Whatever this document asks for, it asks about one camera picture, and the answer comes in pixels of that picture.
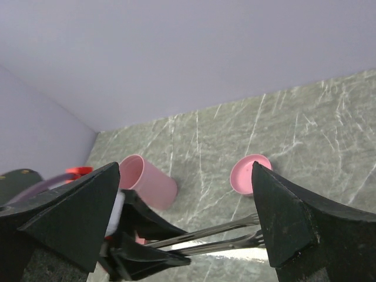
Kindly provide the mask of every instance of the marble surface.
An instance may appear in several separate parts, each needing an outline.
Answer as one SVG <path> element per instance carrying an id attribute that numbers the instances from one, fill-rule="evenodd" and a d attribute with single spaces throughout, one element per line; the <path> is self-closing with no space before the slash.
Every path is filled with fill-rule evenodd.
<path id="1" fill-rule="evenodd" d="M 159 214 L 187 231 L 256 211 L 232 191 L 231 168 L 243 156 L 267 156 L 283 177 L 337 202 L 376 213 L 376 70 L 295 87 L 135 125 L 98 136 L 95 168 L 140 154 L 179 185 Z M 205 241 L 255 230 L 232 231 Z M 89 281 L 105 281 L 100 269 Z M 193 257 L 192 265 L 145 281 L 277 281 L 260 249 Z"/>

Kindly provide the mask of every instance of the purple wall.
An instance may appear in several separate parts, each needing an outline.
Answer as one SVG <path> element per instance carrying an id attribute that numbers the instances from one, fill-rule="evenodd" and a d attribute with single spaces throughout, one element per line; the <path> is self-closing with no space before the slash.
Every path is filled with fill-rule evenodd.
<path id="1" fill-rule="evenodd" d="M 0 173 L 29 168 L 50 177 L 84 165 L 96 133 L 0 66 Z"/>
<path id="2" fill-rule="evenodd" d="M 375 51 L 376 0 L 0 1 L 0 64 L 96 131 L 374 68 Z"/>

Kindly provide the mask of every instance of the metal fork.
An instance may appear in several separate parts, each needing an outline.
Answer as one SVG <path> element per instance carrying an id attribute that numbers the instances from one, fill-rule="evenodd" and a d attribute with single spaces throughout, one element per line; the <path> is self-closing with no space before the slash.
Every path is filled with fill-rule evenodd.
<path id="1" fill-rule="evenodd" d="M 183 249 L 173 250 L 172 252 L 178 252 L 185 256 L 195 256 L 198 254 L 212 253 L 214 251 L 255 248 L 262 244 L 264 244 L 264 237 L 262 231 L 259 230 L 254 234 L 241 236 L 239 238 L 203 244 L 194 247 L 187 247 Z"/>
<path id="2" fill-rule="evenodd" d="M 179 244 L 179 243 L 184 243 L 184 242 L 216 235 L 222 232 L 235 230 L 235 229 L 239 229 L 242 227 L 254 226 L 258 224 L 260 224 L 259 217 L 257 213 L 253 213 L 243 219 L 234 220 L 228 223 L 209 227 L 203 230 L 187 233 L 187 234 L 177 236 L 171 239 L 151 242 L 149 244 L 146 244 L 145 246 L 153 247 L 153 248 L 163 248 L 163 247 L 168 247 L 168 246 Z"/>

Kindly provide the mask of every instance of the white vein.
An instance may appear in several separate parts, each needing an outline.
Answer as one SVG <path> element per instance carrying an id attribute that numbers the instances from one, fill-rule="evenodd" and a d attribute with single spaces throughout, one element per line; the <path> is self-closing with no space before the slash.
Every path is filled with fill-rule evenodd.
<path id="1" fill-rule="evenodd" d="M 321 134 L 328 140 L 333 152 L 335 152 L 335 148 L 334 148 L 333 144 L 331 143 L 330 139 L 328 138 L 328 136 L 326 136 L 323 131 L 321 131 Z"/>
<path id="2" fill-rule="evenodd" d="M 201 187 L 204 186 L 204 177 L 202 173 L 202 162 L 201 162 L 201 146 L 199 144 L 199 111 L 196 111 L 196 143 L 197 143 L 197 152 L 199 154 L 199 169 L 200 169 L 200 180 Z"/>
<path id="3" fill-rule="evenodd" d="M 256 118 L 254 120 L 253 129 L 252 129 L 251 135 L 249 137 L 249 142 L 248 142 L 247 150 L 246 150 L 246 153 L 244 154 L 245 156 L 247 156 L 249 147 L 251 146 L 251 141 L 252 141 L 252 138 L 253 138 L 253 135 L 254 135 L 254 130 L 256 128 L 257 121 L 259 120 L 258 118 L 260 117 L 260 114 L 261 114 L 261 107 L 263 105 L 263 102 L 264 102 L 264 99 L 265 99 L 265 95 L 266 94 L 263 95 L 263 98 L 261 100 L 260 106 L 258 107 L 259 110 L 257 111 L 257 115 L 256 115 Z"/>
<path id="4" fill-rule="evenodd" d="M 216 114 L 214 115 L 214 119 L 216 119 L 217 115 L 218 115 L 218 112 L 219 112 L 219 109 L 221 108 L 222 104 L 218 106 L 217 108 L 217 111 L 216 111 Z"/>
<path id="5" fill-rule="evenodd" d="M 169 169 L 169 176 L 171 176 L 172 171 L 172 158 L 174 155 L 174 144 L 173 144 L 173 134 L 175 130 L 175 118 L 169 117 L 169 127 L 170 127 L 170 134 L 171 134 L 171 156 L 170 156 L 170 169 Z"/>
<path id="6" fill-rule="evenodd" d="M 273 110 L 272 110 L 272 112 L 271 112 L 271 115 L 274 115 L 274 111 L 276 110 L 276 107 L 277 107 L 277 104 L 278 104 L 278 100 L 279 100 L 279 98 L 280 98 L 280 95 L 281 95 L 281 92 L 279 91 L 279 92 L 278 92 L 277 99 L 276 99 L 276 102 L 275 102 L 274 107 L 273 107 Z"/>
<path id="7" fill-rule="evenodd" d="M 347 204 L 351 204 L 355 197 L 357 196 L 357 194 L 360 192 L 360 190 L 363 189 L 363 187 L 365 186 L 365 183 L 367 182 L 368 178 L 370 178 L 370 176 L 373 174 L 373 172 L 375 171 L 376 169 L 376 163 L 374 164 L 374 166 L 372 167 L 372 169 L 370 170 L 370 172 L 367 174 L 367 176 L 365 177 L 365 179 L 363 180 L 362 184 L 360 184 L 360 186 L 358 187 L 358 189 L 355 191 L 355 193 L 353 193 L 348 201 Z"/>
<path id="8" fill-rule="evenodd" d="M 287 94 L 287 91 L 285 90 L 285 91 L 284 91 L 283 98 L 282 98 L 282 101 L 281 101 L 281 103 L 280 103 L 280 109 L 282 109 L 283 101 L 284 101 L 284 98 L 286 97 L 286 94 Z"/>
<path id="9" fill-rule="evenodd" d="M 288 135 L 288 131 L 287 131 L 285 139 L 283 141 L 283 149 L 282 149 L 282 151 L 280 151 L 279 153 L 271 154 L 270 158 L 283 156 L 283 155 L 287 154 L 289 151 L 293 150 L 297 145 L 303 144 L 303 142 L 296 140 L 296 129 L 297 129 L 297 126 L 298 126 L 298 118 L 299 118 L 299 113 L 297 113 L 296 118 L 295 118 L 293 143 L 291 145 L 288 145 L 288 146 L 284 145 L 285 141 L 286 141 L 286 137 Z"/>
<path id="10" fill-rule="evenodd" d="M 123 128 L 122 130 L 119 130 L 116 134 L 114 134 L 114 136 L 111 136 L 111 138 L 107 141 L 107 144 L 105 145 L 105 150 L 103 151 L 100 159 L 99 159 L 99 163 L 103 160 L 103 158 L 106 156 L 106 153 L 108 151 L 108 149 L 110 148 L 110 145 L 111 143 L 119 136 L 119 134 L 121 132 L 123 132 L 125 130 L 125 128 Z"/>

